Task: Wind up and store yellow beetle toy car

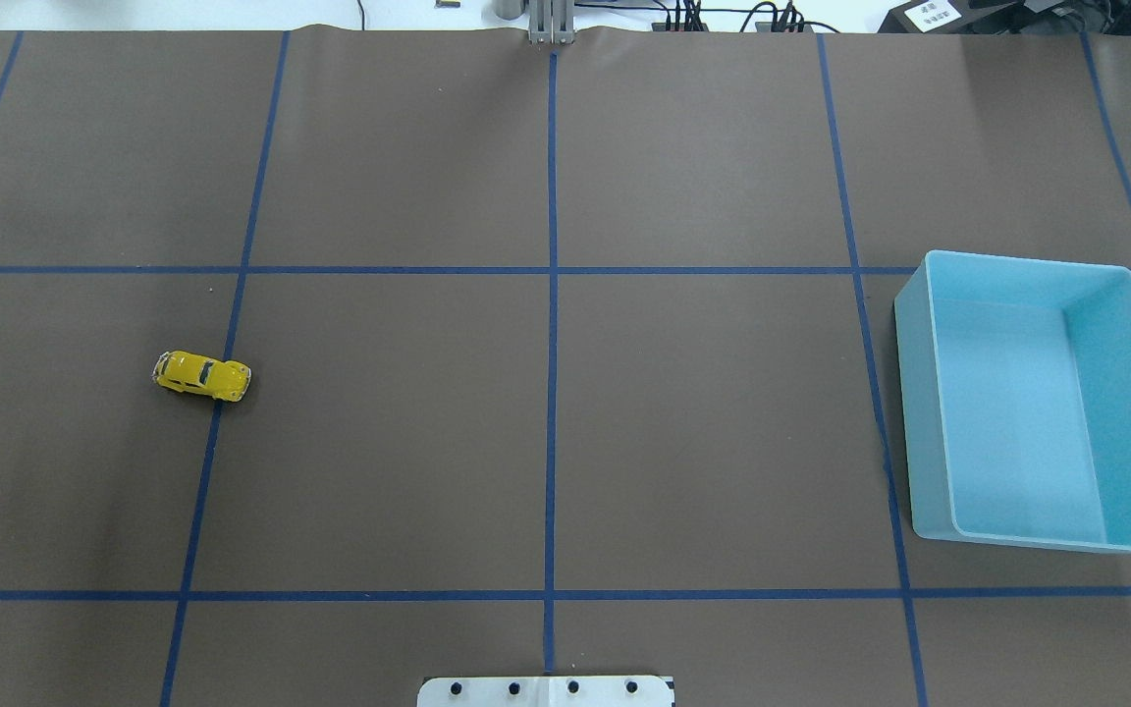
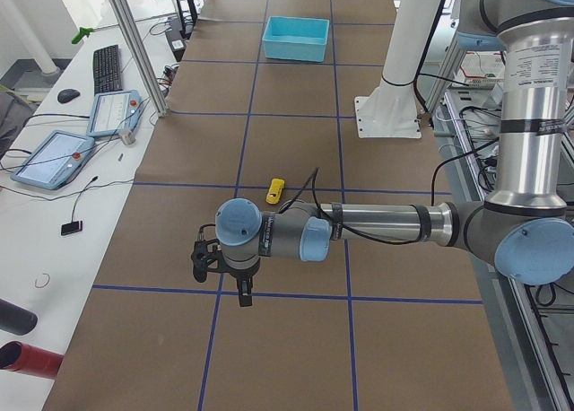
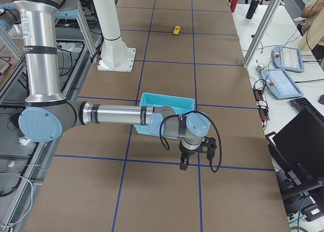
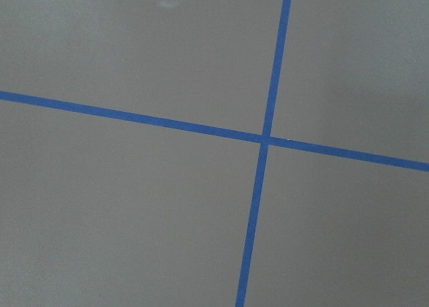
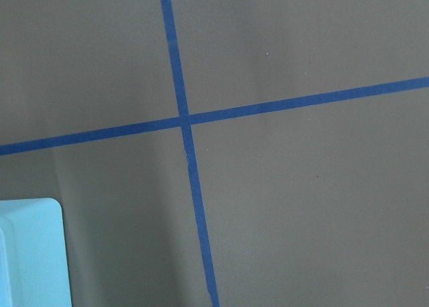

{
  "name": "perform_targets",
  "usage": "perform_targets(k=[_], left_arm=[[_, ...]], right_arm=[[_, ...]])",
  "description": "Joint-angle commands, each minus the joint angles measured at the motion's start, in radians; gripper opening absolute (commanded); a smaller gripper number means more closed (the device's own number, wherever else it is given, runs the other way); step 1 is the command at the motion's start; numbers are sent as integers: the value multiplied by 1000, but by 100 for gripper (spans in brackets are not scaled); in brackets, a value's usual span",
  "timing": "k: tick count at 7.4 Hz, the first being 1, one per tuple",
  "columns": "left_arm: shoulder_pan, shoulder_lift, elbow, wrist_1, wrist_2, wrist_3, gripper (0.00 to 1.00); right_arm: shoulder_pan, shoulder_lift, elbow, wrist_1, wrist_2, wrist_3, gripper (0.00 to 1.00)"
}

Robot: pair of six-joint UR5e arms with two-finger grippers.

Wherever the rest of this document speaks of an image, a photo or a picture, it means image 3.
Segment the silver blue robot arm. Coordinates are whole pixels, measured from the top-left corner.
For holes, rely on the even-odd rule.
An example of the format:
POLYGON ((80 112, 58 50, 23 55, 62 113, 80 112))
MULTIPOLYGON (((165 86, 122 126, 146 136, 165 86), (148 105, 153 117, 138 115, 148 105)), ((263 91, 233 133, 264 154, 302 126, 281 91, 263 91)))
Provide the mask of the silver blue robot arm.
POLYGON ((60 12, 78 16, 78 0, 12 0, 20 14, 24 55, 29 78, 26 108, 19 116, 22 133, 36 142, 57 139, 63 132, 89 124, 147 126, 165 149, 168 138, 178 139, 180 169, 186 170, 194 153, 204 153, 209 162, 222 153, 220 137, 208 137, 214 122, 203 112, 176 114, 169 106, 102 105, 69 101, 62 94, 59 78, 54 18, 60 12))

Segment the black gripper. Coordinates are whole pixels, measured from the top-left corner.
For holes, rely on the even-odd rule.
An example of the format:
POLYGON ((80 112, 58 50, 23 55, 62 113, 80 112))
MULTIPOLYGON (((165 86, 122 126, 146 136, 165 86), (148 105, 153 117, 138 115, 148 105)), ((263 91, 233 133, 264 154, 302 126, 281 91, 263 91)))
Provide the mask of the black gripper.
POLYGON ((188 139, 182 139, 179 143, 181 152, 180 170, 187 170, 189 166, 189 157, 194 153, 205 153, 207 159, 213 159, 216 148, 216 139, 213 137, 202 137, 198 139, 197 144, 190 143, 188 139))

